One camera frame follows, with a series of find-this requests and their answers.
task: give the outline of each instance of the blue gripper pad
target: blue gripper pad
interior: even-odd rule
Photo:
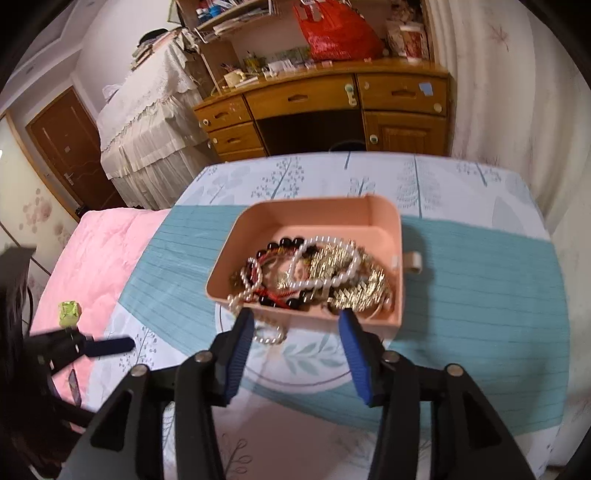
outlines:
[[[238,393],[238,387],[242,380],[246,358],[251,349],[252,335],[255,331],[255,320],[251,309],[242,309],[236,319],[241,325],[240,336],[236,341],[230,361],[226,364],[226,390],[224,397],[229,403]]]
[[[339,315],[339,335],[357,395],[370,407],[383,404],[379,359],[384,348],[379,339],[363,331],[351,309],[344,309]]]

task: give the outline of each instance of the pink blanket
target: pink blanket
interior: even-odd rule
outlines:
[[[58,328],[58,304],[75,300],[82,307],[80,331],[102,337],[135,264],[168,212],[116,208],[85,214],[43,291],[31,333]],[[74,367],[84,399],[92,361],[82,357]],[[53,378],[65,399],[72,398],[69,373],[65,368]]]

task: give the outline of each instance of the wooden door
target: wooden door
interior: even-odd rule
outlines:
[[[27,125],[27,132],[79,203],[92,210],[125,206],[100,166],[99,132],[72,87],[45,107]]]
[[[368,151],[445,155],[447,120],[434,115],[364,112]]]

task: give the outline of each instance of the screw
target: screw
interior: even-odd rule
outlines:
[[[141,377],[142,375],[145,375],[147,372],[148,372],[148,367],[146,367],[144,364],[138,364],[138,365],[135,365],[131,369],[131,376],[132,377]]]
[[[460,365],[451,364],[447,366],[447,373],[452,377],[461,377],[464,374],[464,369]]]
[[[213,359],[213,354],[209,350],[201,350],[195,354],[195,361],[199,363],[210,362]]]
[[[386,363],[395,364],[396,362],[398,362],[398,360],[400,360],[400,354],[393,350],[386,350],[382,355],[382,359]]]

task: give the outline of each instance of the wooden cabinet door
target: wooden cabinet door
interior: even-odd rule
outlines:
[[[447,119],[434,115],[364,112],[368,151],[445,155]]]

